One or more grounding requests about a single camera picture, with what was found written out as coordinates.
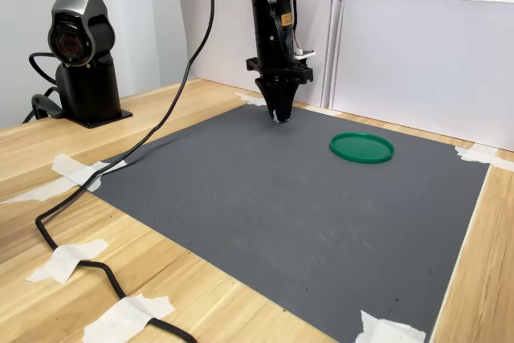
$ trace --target wooden tabletop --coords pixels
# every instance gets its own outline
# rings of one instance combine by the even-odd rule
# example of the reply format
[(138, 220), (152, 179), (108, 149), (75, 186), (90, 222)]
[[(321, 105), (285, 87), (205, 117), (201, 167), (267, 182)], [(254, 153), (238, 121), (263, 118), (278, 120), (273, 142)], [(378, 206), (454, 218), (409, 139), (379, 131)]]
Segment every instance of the wooden tabletop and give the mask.
[[(124, 98), (122, 107), (134, 117), (98, 129), (44, 119), (0, 131), (0, 202), (58, 178), (51, 165), (59, 153), (91, 165), (129, 149), (162, 118), (177, 89), (172, 85)], [(205, 80), (190, 81), (172, 116), (151, 141), (246, 103), (235, 92), (257, 96)], [(466, 148), (472, 145), (359, 116), (339, 117)], [(500, 150), (497, 156), (514, 161), (512, 152)], [(432, 341), (514, 341), (512, 176), (489, 168)], [(52, 279), (25, 281), (51, 256), (35, 227), (36, 216), (70, 193), (45, 202), (0, 205), (0, 341), (81, 341), (84, 327), (118, 301), (104, 273), (96, 269), (78, 267), (65, 284)], [(106, 240), (109, 247), (96, 260), (111, 267), (125, 292), (168, 296), (176, 311), (165, 320), (200, 342), (332, 341), (92, 194), (84, 194), (53, 218), (47, 229), (59, 245)], [(147, 326), (133, 341), (177, 339)]]

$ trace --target gray wall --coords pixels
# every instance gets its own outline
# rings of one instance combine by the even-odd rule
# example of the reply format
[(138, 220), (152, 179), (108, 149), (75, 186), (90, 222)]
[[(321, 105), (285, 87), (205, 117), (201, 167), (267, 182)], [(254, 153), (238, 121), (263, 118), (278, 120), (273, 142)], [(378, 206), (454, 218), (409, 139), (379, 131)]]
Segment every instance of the gray wall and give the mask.
[[(116, 31), (112, 50), (121, 96), (182, 78), (187, 53), (178, 0), (104, 0)], [(17, 125), (31, 110), (31, 97), (50, 86), (28, 56), (49, 51), (47, 34), (55, 0), (0, 0), (0, 129)], [(52, 77), (58, 61), (42, 58)]]
[(187, 63), (186, 34), (180, 0), (153, 0), (161, 84), (182, 80)]

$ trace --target power cord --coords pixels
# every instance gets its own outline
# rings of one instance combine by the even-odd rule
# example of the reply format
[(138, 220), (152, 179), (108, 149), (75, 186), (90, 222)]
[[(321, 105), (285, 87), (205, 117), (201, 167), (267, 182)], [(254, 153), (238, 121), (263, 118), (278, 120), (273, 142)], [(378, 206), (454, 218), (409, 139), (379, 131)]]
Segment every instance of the power cord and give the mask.
[[(34, 68), (34, 70), (40, 74), (46, 81), (50, 82), (51, 84), (54, 84), (55, 86), (57, 85), (57, 82), (52, 78), (50, 77), (46, 72), (44, 72), (40, 66), (38, 66), (38, 64), (35, 62), (35, 58), (39, 57), (39, 56), (44, 56), (44, 57), (47, 57), (47, 58), (55, 58), (55, 55), (53, 55), (51, 52), (35, 52), (34, 54), (31, 54), (31, 56), (29, 56), (29, 63), (31, 64), (32, 68)], [(45, 96), (50, 96), (50, 94), (52, 94), (53, 92), (57, 92), (59, 93), (59, 90), (56, 88), (56, 87), (53, 87), (53, 88), (49, 88), (46, 92), (45, 92)], [(34, 110), (32, 110), (31, 112), (29, 112), (29, 114), (27, 115), (27, 117), (23, 120), (22, 122), (22, 125), (23, 124), (26, 124), (28, 121), (30, 121), (32, 118), (34, 117)]]
[[(210, 0), (210, 19), (209, 19), (209, 26), (207, 27), (206, 34), (202, 40), (202, 43), (200, 43), (200, 46), (194, 52), (193, 56), (187, 63), (186, 72), (184, 74), (184, 78), (182, 79), (181, 86), (177, 91), (177, 95), (173, 99), (173, 103), (169, 106), (169, 109), (166, 112), (166, 114), (164, 115), (164, 117), (162, 118), (162, 120), (152, 130), (150, 130), (149, 133), (141, 141), (137, 142), (137, 144), (135, 144), (128, 152), (122, 154), (114, 162), (110, 163), (109, 165), (105, 166), (104, 168), (97, 170), (94, 174), (92, 174), (92, 176), (82, 186), (79, 186), (79, 189), (77, 189), (75, 192), (73, 192), (69, 197), (65, 198), (62, 202), (60, 202), (59, 204), (57, 204), (50, 210), (47, 210), (46, 212), (44, 212), (43, 214), (39, 215), (36, 218), (35, 225), (38, 227), (39, 231), (41, 232), (41, 235), (44, 237), (45, 241), (48, 243), (48, 245), (51, 247), (52, 250), (55, 250), (58, 247), (58, 245), (57, 245), (57, 243), (55, 243), (55, 241), (53, 240), (53, 238), (50, 236), (47, 229), (43, 225), (43, 220), (53, 214), (56, 214), (56, 212), (66, 208), (68, 205), (70, 205), (72, 202), (74, 202), (81, 194), (83, 194), (86, 191), (86, 189), (92, 184), (92, 182), (95, 181), (101, 174), (107, 172), (113, 166), (119, 164), (124, 159), (129, 157), (132, 153), (134, 153), (137, 149), (139, 149), (168, 120), (169, 116), (171, 115), (171, 112), (175, 109), (175, 105), (177, 104), (178, 99), (180, 98), (180, 95), (182, 94), (182, 91), (184, 90), (184, 87), (185, 87), (186, 81), (187, 81), (187, 77), (190, 73), (191, 65), (198, 57), (198, 55), (200, 54), (200, 52), (206, 45), (207, 39), (209, 38), (210, 31), (212, 30), (212, 26), (213, 26), (213, 22), (214, 22), (214, 4), (215, 4), (215, 0)], [(294, 4), (294, 8), (295, 8), (294, 28), (296, 29), (296, 0), (293, 0), (293, 4)], [(47, 79), (49, 82), (54, 81), (52, 78), (50, 78), (49, 76), (44, 74), (43, 71), (38, 71), (37, 69), (36, 69), (36, 71), (41, 76), (43, 76), (43, 78)], [(96, 262), (96, 261), (81, 260), (78, 265), (81, 267), (93, 267), (93, 268), (102, 269), (105, 272), (105, 274), (107, 275), (108, 280), (111, 283), (112, 287), (114, 288), (114, 291), (116, 292), (118, 297), (120, 297), (120, 299), (123, 299), (124, 297), (126, 297), (125, 292), (123, 291), (123, 289), (121, 289), (121, 286), (118, 283), (118, 281), (116, 280), (114, 273), (112, 273), (111, 268), (107, 264)], [(158, 327), (159, 329), (163, 329), (169, 333), (172, 333), (173, 335), (180, 337), (183, 341), (186, 341), (188, 343), (197, 343), (196, 339), (193, 336), (189, 335), (186, 331), (183, 331), (174, 325), (166, 323), (165, 321), (160, 321), (156, 318), (153, 318), (153, 319), (150, 319), (148, 324), (154, 325), (155, 327)]]

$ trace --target masking tape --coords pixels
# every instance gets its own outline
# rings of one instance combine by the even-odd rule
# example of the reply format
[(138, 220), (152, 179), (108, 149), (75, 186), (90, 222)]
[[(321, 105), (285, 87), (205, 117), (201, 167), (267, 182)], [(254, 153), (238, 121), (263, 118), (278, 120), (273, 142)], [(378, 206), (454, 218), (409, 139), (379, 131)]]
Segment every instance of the masking tape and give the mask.
[(69, 244), (57, 247), (50, 260), (25, 280), (39, 282), (53, 277), (64, 284), (70, 278), (80, 260), (91, 260), (108, 247), (105, 240), (98, 239), (87, 244)]
[[(82, 185), (95, 171), (100, 170), (107, 165), (108, 164), (105, 162), (97, 162), (91, 166), (85, 166), (64, 154), (59, 154), (55, 157), (52, 169), (63, 175), (63, 177), (33, 190), (29, 190), (28, 192), (22, 193), (16, 197), (10, 198), (4, 202), (0, 202), (0, 204), (11, 204), (13, 202), (30, 200), (46, 201), (49, 198), (69, 191), (74, 186)], [(113, 166), (112, 169), (106, 173), (111, 173), (112, 171), (126, 165), (127, 163), (122, 161), (118, 165)], [(88, 190), (93, 192), (99, 187), (100, 179), (97, 178), (91, 186), (89, 186)]]
[(474, 144), (470, 149), (455, 146), (455, 150), (457, 150), (457, 154), (464, 161), (482, 162), (483, 164), (491, 164), (497, 168), (514, 172), (514, 162), (497, 157), (497, 148), (492, 148), (491, 146), (481, 144)]
[(84, 343), (124, 342), (135, 337), (153, 317), (162, 319), (174, 311), (168, 296), (146, 299), (124, 297), (97, 321), (84, 329)]
[(341, 112), (337, 112), (336, 110), (329, 110), (327, 108), (318, 108), (317, 106), (307, 106), (305, 110), (309, 112), (318, 112), (320, 114), (325, 114), (326, 116), (338, 116), (342, 114)]
[(355, 343), (423, 343), (426, 334), (409, 325), (376, 319), (361, 311), (363, 332)]
[(258, 98), (256, 96), (247, 96), (246, 94), (242, 94), (240, 92), (235, 93), (236, 96), (239, 96), (240, 100), (244, 100), (247, 104), (254, 104), (255, 106), (266, 106), (266, 100), (264, 98)]

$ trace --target green plastic lid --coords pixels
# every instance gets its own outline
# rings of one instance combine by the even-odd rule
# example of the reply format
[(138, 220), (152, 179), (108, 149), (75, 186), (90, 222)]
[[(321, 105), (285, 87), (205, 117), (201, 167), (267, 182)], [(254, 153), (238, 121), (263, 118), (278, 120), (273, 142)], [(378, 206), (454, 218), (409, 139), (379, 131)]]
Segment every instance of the green plastic lid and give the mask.
[(330, 141), (339, 157), (361, 164), (379, 164), (393, 158), (394, 146), (384, 138), (368, 133), (342, 133)]

